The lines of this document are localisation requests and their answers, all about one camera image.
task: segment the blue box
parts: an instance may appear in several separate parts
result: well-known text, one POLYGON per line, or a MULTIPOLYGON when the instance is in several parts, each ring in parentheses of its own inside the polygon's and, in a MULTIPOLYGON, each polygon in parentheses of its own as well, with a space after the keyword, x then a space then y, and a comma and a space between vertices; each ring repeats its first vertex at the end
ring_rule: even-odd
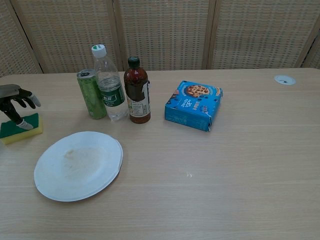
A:
POLYGON ((219 87, 182 81, 165 104, 164 118, 209 132, 222 96, 219 87))

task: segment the sauce bottle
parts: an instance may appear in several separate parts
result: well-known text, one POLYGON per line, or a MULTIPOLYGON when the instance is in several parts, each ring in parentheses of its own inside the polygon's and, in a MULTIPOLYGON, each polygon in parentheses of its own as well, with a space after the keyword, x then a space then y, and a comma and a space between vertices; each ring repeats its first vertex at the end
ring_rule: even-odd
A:
POLYGON ((128 102, 130 120, 144 124, 150 120, 150 98, 148 75, 140 67, 137 56, 128 58, 129 69, 124 73, 124 88, 128 102))

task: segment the sponge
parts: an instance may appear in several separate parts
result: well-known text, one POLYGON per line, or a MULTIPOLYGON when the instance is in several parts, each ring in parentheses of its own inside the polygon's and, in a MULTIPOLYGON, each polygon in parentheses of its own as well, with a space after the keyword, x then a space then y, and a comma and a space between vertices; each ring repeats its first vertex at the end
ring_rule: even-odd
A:
POLYGON ((42 134, 43 124, 38 113, 30 116, 24 116, 23 119, 33 126, 31 130, 25 130, 18 126, 13 121, 3 122, 0 128, 0 140, 4 144, 11 144, 31 136, 42 134))

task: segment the white paper plate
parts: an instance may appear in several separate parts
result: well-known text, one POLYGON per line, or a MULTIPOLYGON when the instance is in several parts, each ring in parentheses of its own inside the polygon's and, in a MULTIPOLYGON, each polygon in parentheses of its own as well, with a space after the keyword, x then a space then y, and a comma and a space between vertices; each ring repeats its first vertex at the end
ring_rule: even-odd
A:
POLYGON ((39 158, 36 188, 49 199, 71 202, 88 198, 117 176, 122 164, 120 143, 109 135, 77 132, 60 139, 39 158))

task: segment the plastic water bottle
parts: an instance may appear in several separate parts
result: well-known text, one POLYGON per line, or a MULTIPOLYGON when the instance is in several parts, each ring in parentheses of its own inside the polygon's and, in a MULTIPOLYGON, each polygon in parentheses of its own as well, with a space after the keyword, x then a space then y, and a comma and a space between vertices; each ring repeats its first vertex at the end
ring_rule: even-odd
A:
POLYGON ((119 120, 128 115, 128 104, 122 88, 117 67, 107 56, 103 44, 94 45, 94 69, 106 112, 111 120, 119 120))

